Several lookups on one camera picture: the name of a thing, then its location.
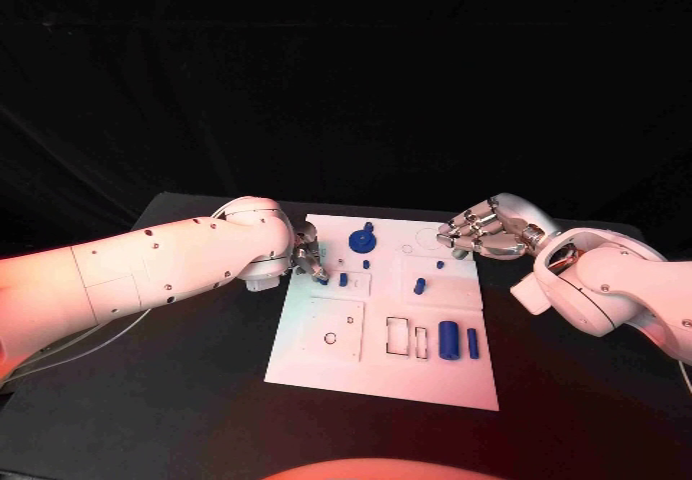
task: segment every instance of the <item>black tabletop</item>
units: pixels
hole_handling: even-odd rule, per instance
[[[162,194],[134,228],[209,215],[225,201]],[[291,219],[441,222],[459,213],[281,205]],[[563,224],[640,237],[627,225]],[[627,326],[596,338],[552,310],[524,310],[509,287],[529,258],[477,266],[499,412],[264,383],[289,279],[261,293],[237,281],[28,377],[0,411],[0,470],[255,479],[336,458],[392,457],[508,478],[689,478],[692,398],[676,362]]]

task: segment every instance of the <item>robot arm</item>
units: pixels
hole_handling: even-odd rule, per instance
[[[296,234],[274,201],[244,197],[224,215],[0,261],[0,383],[62,337],[234,278],[264,290],[296,263],[315,279],[328,278],[315,227]]]
[[[511,291],[534,315],[551,306],[584,332],[603,336],[623,323],[692,364],[692,262],[668,262],[616,232],[567,232],[526,200],[502,193],[440,227],[439,241],[463,258],[469,251],[512,260],[537,257],[534,272]]]

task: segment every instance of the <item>white board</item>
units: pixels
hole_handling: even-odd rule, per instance
[[[499,410],[472,255],[452,257],[436,241],[436,223],[326,215],[309,215],[307,221],[317,227],[330,281],[320,285],[293,274],[266,381]],[[368,221],[377,247],[359,254],[349,236]],[[426,278],[421,295],[418,278]],[[459,360],[439,354],[446,320],[459,324]],[[469,356],[469,328],[477,332],[477,360]]]

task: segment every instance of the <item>small blue piece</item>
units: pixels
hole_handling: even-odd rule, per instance
[[[466,331],[469,335],[469,356],[477,360],[479,359],[479,338],[476,336],[476,329],[470,328]]]
[[[420,278],[420,279],[415,281],[414,293],[415,293],[417,295],[421,295],[424,290],[426,290],[426,279],[424,279],[424,278]]]
[[[374,226],[366,222],[362,230],[356,230],[349,237],[349,247],[356,253],[372,252],[378,240],[372,234]]]
[[[459,360],[459,325],[457,322],[440,322],[440,358]]]

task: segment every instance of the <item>robotic hand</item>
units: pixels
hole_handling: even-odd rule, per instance
[[[544,211],[509,193],[457,215],[437,238],[456,258],[472,251],[499,260],[532,255],[534,272],[511,291],[534,315],[552,306],[597,337],[626,323],[692,365],[692,262],[668,262],[609,230],[563,232]]]
[[[273,200],[242,197],[212,217],[2,260],[0,386],[61,338],[234,278],[254,292],[276,287],[293,267],[328,280],[317,252],[315,227],[294,231]]]

